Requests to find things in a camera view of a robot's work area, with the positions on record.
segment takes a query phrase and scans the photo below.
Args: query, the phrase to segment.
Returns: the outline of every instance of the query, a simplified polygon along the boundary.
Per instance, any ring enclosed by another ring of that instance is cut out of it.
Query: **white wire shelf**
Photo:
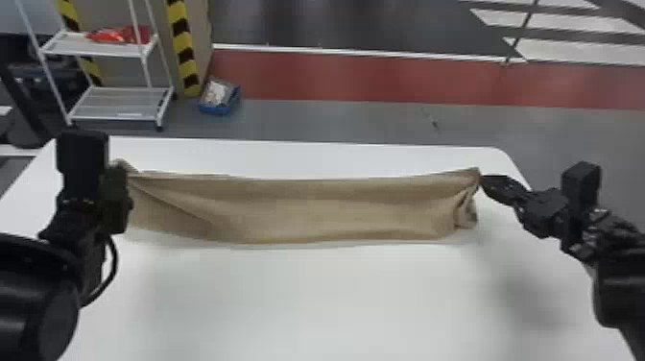
[[[159,41],[157,34],[152,34],[147,44],[141,44],[142,53],[139,53],[138,44],[108,44],[95,42],[87,37],[86,33],[68,31],[57,32],[49,41],[40,47],[40,51],[50,55],[78,55],[94,57],[116,58],[147,58],[155,49]]]
[[[74,120],[159,121],[168,108],[170,87],[89,87],[69,112]]]

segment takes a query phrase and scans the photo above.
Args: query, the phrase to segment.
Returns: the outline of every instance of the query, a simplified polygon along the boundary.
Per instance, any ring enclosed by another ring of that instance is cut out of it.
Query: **red baseboard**
[[[247,99],[645,109],[645,68],[216,50]]]

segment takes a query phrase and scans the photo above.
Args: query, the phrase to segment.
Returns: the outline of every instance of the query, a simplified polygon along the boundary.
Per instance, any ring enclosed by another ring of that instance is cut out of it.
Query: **folded cloth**
[[[476,223],[476,168],[400,178],[258,180],[138,172],[125,164],[134,199],[131,226],[191,238],[241,244],[430,240]]]

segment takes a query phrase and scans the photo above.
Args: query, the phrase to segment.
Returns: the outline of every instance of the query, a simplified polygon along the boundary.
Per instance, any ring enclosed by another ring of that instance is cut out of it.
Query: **black cable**
[[[119,268],[119,252],[116,250],[116,246],[114,245],[112,237],[107,238],[107,248],[109,249],[110,255],[112,257],[109,275],[107,275],[106,280],[104,280],[98,287],[94,289],[94,291],[92,291],[92,293],[90,293],[83,300],[82,307],[86,307],[96,301],[96,299],[98,299],[106,291],[106,289],[116,277],[116,272]]]

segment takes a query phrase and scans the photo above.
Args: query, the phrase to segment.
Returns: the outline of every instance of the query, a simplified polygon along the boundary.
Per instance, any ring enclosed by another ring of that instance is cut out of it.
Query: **shelf rack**
[[[68,126],[74,126],[77,120],[140,120],[153,121],[158,131],[163,130],[163,115],[173,98],[175,87],[172,83],[168,61],[165,58],[165,51],[161,41],[159,41],[158,27],[156,26],[155,17],[150,0],[144,0],[150,25],[153,29],[150,41],[143,44],[139,31],[139,21],[134,9],[133,0],[128,0],[130,8],[131,22],[134,27],[134,44],[108,44],[94,42],[85,37],[86,33],[77,33],[69,31],[62,18],[57,12],[60,30],[52,36],[45,44],[39,45],[36,34],[29,16],[26,14],[22,0],[14,0],[18,12],[22,17],[27,33],[31,42],[36,49],[36,54],[45,76],[52,87],[52,92],[57,100],[65,122]],[[168,86],[153,87],[148,69],[148,57],[156,48],[160,49],[161,62],[166,73]],[[47,64],[46,56],[63,55],[73,56],[77,63],[81,64],[81,57],[106,57],[106,58],[131,58],[140,59],[143,67],[143,74],[146,86],[140,87],[102,87],[94,84],[89,74],[83,69],[85,78],[89,87],[79,98],[76,105],[67,111],[60,92],[54,82],[51,70]]]

